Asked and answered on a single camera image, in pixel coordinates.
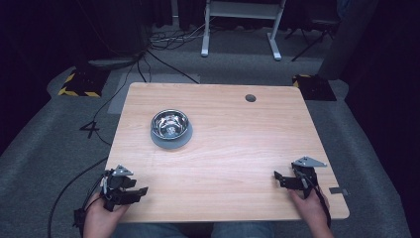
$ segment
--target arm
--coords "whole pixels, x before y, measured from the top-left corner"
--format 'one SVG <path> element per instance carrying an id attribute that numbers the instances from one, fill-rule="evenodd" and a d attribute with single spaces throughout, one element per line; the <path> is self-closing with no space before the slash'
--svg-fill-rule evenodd
<path id="1" fill-rule="evenodd" d="M 100 198 L 99 193 L 95 193 L 88 204 L 91 205 L 87 209 L 84 222 L 84 238 L 111 237 L 119 220 L 130 207 L 130 205 L 122 205 L 110 212 L 104 208 L 105 201 Z"/>
<path id="2" fill-rule="evenodd" d="M 334 237 L 327 225 L 327 217 L 314 189 L 311 190 L 311 193 L 306 199 L 300 198 L 295 190 L 288 189 L 287 191 L 296 205 L 297 211 L 308 224 L 313 237 Z M 329 207 L 327 197 L 324 196 L 324 199 Z"/>

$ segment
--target tabletop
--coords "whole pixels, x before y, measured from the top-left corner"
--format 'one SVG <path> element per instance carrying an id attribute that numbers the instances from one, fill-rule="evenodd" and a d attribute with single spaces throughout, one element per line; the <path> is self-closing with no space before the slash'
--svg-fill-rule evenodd
<path id="1" fill-rule="evenodd" d="M 254 102 L 246 99 L 255 98 Z M 186 114 L 190 141 L 167 150 L 151 138 L 152 118 L 165 109 Z M 337 180 L 298 88 L 291 86 L 133 83 L 106 168 L 134 173 L 149 191 L 125 222 L 300 219 L 287 190 L 273 176 L 294 177 L 303 156 L 316 168 L 333 219 L 349 216 Z"/>

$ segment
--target bowl rim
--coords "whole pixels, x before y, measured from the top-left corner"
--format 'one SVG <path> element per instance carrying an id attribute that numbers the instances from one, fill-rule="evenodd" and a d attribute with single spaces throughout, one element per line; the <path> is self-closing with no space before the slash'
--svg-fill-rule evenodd
<path id="1" fill-rule="evenodd" d="M 172 138 L 166 138 L 166 137 L 162 137 L 161 135 L 159 135 L 157 132 L 156 132 L 156 126 L 154 126 L 155 125 L 155 120 L 159 117 L 159 115 L 160 114 L 162 114 L 162 113 L 166 113 L 166 112 L 175 112 L 175 113 L 179 113 L 179 114 L 181 114 L 182 115 L 182 117 L 183 118 L 185 118 L 186 119 L 186 125 L 185 125 L 185 130 L 183 130 L 179 135 L 177 135 L 176 137 L 172 137 Z M 189 124 L 189 119 L 188 119 L 188 117 L 185 115 L 185 113 L 183 113 L 182 111 L 180 111 L 180 110 L 177 110 L 177 109 L 164 109 L 164 110 L 162 110 L 162 111 L 160 111 L 160 112 L 158 112 L 155 116 L 154 116 L 154 118 L 152 119 L 152 122 L 151 122 L 151 130 L 152 130 L 152 132 L 154 133 L 154 135 L 155 136 L 157 136 L 157 137 L 159 137 L 159 138 L 161 138 L 161 139 L 163 139 L 163 140 L 166 140 L 166 141 L 171 141 L 171 140 L 175 140 L 175 139 L 178 139 L 179 137 L 181 137 L 181 136 L 183 136 L 184 134 L 185 134 L 185 132 L 188 130 L 188 124 Z"/>

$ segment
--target stainless steel bowl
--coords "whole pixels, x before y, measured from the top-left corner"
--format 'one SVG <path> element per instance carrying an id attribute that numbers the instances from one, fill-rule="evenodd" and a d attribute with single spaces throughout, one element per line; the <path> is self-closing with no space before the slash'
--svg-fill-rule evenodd
<path id="1" fill-rule="evenodd" d="M 188 118 L 178 110 L 163 110 L 152 119 L 152 132 L 164 140 L 174 140 L 185 134 Z"/>

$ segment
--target gray carpet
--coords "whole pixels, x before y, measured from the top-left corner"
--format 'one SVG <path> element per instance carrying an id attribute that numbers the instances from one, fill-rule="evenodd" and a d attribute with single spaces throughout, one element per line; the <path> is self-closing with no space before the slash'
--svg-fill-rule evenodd
<path id="1" fill-rule="evenodd" d="M 280 32 L 277 42 L 283 60 L 275 61 L 266 41 L 266 31 L 218 32 L 211 37 L 208 58 L 200 56 L 199 39 L 173 51 L 153 53 L 185 73 L 198 75 L 201 83 L 291 85 L 294 74 L 317 72 L 331 43 L 326 39 L 298 61 L 291 62 L 305 47 L 304 40 L 296 33 L 285 41 L 285 33 Z M 146 55 L 146 60 L 152 67 L 151 75 L 176 74 L 150 55 Z M 148 70 L 142 60 L 141 71 Z M 0 160 L 1 237 L 47 236 L 49 213 L 61 189 L 78 173 L 109 154 L 110 147 L 98 136 L 88 139 L 88 132 L 79 128 L 90 122 L 97 110 L 110 100 L 128 71 L 123 68 L 111 72 L 102 98 L 58 96 L 71 68 L 52 78 L 48 87 L 52 100 L 21 131 Z M 410 237 L 399 196 L 344 102 L 347 85 L 341 80 L 330 84 L 336 102 L 306 103 L 339 185 L 350 193 L 345 199 L 351 215 L 348 219 L 333 220 L 334 234 L 337 237 Z M 99 135 L 112 143 L 120 115 L 107 113 L 108 108 L 109 104 L 96 119 Z M 94 168 L 63 194 L 52 220 L 53 237 L 78 237 L 78 230 L 71 227 L 72 210 L 81 205 L 104 167 L 101 164 Z M 206 232 L 206 225 L 183 224 L 189 234 Z M 302 221 L 279 221 L 275 237 L 310 237 L 310 233 Z"/>

